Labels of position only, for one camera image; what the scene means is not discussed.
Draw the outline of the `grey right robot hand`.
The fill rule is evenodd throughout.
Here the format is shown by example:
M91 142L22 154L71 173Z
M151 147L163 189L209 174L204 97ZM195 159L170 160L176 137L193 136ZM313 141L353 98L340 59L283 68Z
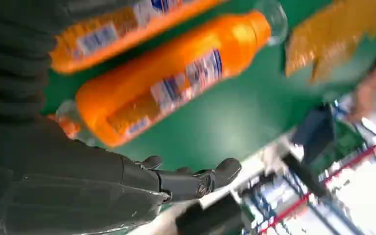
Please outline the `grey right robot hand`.
M54 121L0 117L0 235L93 235L149 223L163 204L230 184L233 158L198 172L158 170L66 137Z

